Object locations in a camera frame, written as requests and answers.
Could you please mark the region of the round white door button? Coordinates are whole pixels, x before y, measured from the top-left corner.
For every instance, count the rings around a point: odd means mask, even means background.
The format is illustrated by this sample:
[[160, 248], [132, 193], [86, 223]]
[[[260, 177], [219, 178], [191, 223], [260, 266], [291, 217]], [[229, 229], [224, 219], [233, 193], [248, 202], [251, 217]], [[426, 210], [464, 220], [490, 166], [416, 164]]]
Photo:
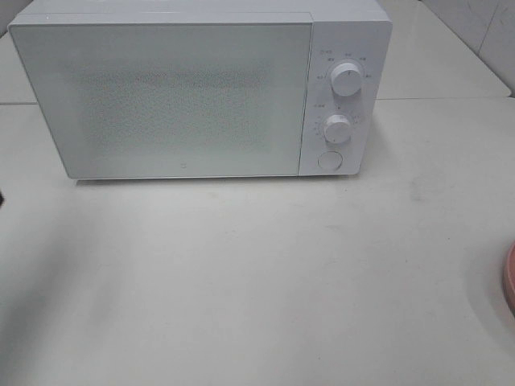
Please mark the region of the round white door button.
[[318, 166], [325, 171], [337, 171], [343, 164], [343, 156], [335, 151], [328, 151], [318, 157]]

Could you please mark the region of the pink round plate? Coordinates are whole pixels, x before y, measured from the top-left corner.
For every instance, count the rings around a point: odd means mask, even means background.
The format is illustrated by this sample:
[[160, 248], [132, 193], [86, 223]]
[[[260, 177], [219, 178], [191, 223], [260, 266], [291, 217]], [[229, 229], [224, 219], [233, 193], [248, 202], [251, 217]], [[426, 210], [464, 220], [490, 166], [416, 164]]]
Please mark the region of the pink round plate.
[[509, 251], [507, 253], [507, 256], [505, 258], [504, 268], [503, 268], [503, 290], [505, 294], [505, 300], [508, 304], [508, 307], [514, 313], [515, 311], [515, 244], [512, 243], [512, 245], [509, 248]]

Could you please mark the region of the white microwave oven body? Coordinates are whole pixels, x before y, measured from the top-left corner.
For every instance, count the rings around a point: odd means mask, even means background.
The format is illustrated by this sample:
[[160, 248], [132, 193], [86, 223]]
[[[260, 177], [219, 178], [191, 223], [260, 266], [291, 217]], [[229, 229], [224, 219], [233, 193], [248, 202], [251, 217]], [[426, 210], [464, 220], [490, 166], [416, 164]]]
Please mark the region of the white microwave oven body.
[[[295, 175], [244, 177], [354, 175], [361, 166], [393, 29], [375, 1], [33, 1], [14, 17], [8, 31], [16, 24], [302, 21], [312, 29], [299, 170]], [[361, 66], [362, 87], [352, 96], [338, 96], [332, 91], [330, 71], [347, 60]], [[345, 115], [352, 124], [351, 138], [339, 145], [326, 142], [323, 135], [323, 123], [335, 114]], [[339, 170], [318, 166], [318, 157], [328, 151], [343, 156]]]

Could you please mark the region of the lower white timer knob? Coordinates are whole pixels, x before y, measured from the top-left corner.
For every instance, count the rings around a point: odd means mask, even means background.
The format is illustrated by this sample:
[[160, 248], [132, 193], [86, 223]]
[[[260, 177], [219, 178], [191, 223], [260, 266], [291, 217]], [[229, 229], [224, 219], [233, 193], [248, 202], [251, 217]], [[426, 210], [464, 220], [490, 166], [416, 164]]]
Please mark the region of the lower white timer knob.
[[326, 142], [339, 145], [351, 138], [352, 124], [345, 115], [331, 115], [323, 123], [323, 135]]

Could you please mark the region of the upper white power knob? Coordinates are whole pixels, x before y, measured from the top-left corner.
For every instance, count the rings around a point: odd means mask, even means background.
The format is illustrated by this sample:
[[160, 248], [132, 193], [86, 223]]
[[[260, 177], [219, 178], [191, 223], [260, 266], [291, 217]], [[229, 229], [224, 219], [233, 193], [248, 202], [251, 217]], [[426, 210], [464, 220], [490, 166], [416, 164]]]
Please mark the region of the upper white power knob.
[[363, 70], [355, 61], [344, 61], [330, 71], [332, 91], [340, 97], [350, 97], [362, 87]]

